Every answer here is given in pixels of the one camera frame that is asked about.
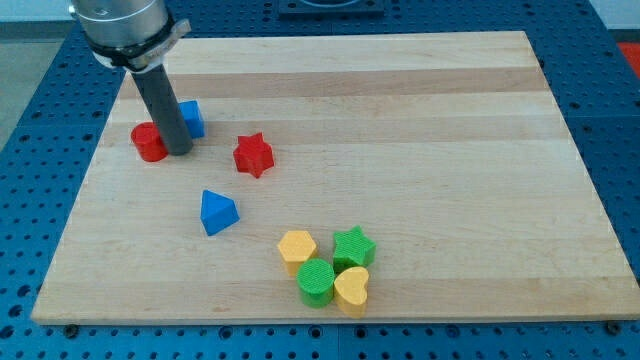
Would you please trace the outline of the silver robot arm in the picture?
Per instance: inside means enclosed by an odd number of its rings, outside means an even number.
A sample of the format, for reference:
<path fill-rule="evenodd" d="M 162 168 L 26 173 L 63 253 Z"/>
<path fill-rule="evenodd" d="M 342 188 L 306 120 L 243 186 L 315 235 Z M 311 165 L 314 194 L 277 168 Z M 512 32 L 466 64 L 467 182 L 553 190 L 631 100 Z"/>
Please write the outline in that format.
<path fill-rule="evenodd" d="M 163 0 L 71 0 L 94 57 L 127 70 L 169 154 L 185 155 L 193 141 L 164 68 L 166 54 L 191 31 Z"/>

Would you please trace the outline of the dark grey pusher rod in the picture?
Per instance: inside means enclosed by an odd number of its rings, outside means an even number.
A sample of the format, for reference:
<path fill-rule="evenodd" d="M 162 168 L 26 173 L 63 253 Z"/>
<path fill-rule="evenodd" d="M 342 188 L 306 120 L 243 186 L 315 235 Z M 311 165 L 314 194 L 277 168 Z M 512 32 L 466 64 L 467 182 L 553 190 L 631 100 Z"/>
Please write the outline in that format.
<path fill-rule="evenodd" d="M 133 73 L 132 78 L 168 153 L 188 154 L 193 141 L 164 66 Z"/>

